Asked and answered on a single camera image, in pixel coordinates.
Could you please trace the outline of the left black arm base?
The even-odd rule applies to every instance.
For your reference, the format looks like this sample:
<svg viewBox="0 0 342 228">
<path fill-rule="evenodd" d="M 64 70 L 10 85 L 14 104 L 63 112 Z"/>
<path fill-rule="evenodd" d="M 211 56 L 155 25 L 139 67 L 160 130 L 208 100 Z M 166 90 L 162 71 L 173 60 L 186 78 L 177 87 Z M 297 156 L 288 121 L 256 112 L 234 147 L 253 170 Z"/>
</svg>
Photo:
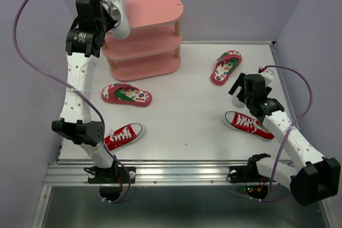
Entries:
<svg viewBox="0 0 342 228">
<path fill-rule="evenodd" d="M 119 203 L 127 196 L 130 187 L 135 183 L 136 167 L 119 167 L 114 163 L 111 168 L 85 167 L 89 184 L 99 185 L 99 196 L 102 202 Z"/>
</svg>

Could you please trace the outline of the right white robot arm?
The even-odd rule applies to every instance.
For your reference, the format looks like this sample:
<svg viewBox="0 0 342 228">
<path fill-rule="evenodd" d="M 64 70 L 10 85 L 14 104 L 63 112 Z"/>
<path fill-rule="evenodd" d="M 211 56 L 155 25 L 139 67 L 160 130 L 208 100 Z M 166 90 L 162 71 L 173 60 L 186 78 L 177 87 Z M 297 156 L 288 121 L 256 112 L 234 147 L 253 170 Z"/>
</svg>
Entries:
<svg viewBox="0 0 342 228">
<path fill-rule="evenodd" d="M 293 165 L 279 163 L 269 154 L 255 154 L 244 166 L 231 166 L 228 179 L 232 183 L 258 182 L 262 177 L 286 187 L 302 206 L 337 195 L 341 165 L 316 150 L 292 124 L 284 107 L 269 98 L 271 87 L 264 73 L 241 73 L 229 91 L 237 89 L 239 101 L 250 114 L 283 146 Z"/>
</svg>

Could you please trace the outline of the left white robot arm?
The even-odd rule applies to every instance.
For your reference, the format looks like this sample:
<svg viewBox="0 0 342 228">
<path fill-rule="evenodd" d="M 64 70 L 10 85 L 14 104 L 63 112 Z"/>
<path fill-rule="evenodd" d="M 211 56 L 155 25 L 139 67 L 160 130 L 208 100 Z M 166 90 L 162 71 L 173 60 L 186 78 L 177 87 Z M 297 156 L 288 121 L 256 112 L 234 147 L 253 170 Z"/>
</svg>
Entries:
<svg viewBox="0 0 342 228">
<path fill-rule="evenodd" d="M 119 169 L 104 145 L 104 121 L 93 121 L 90 103 L 94 71 L 105 34 L 115 20 L 103 6 L 102 0 L 75 0 L 77 17 L 66 37 L 67 85 L 60 117 L 53 121 L 52 130 L 80 146 L 101 168 L 100 175 L 107 182 L 118 178 Z"/>
</svg>

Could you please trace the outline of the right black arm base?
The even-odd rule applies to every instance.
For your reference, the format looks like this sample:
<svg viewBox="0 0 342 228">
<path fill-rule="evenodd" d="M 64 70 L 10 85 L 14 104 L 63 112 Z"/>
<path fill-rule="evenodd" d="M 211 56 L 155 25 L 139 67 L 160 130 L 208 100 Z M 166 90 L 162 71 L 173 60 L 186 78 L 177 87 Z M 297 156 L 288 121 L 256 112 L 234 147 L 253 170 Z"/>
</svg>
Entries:
<svg viewBox="0 0 342 228">
<path fill-rule="evenodd" d="M 264 200 L 268 195 L 269 178 L 259 174 L 257 170 L 257 162 L 269 158 L 266 153 L 255 154 L 248 159 L 244 166 L 230 166 L 226 180 L 230 183 L 245 183 L 245 191 L 247 196 L 252 199 Z"/>
</svg>

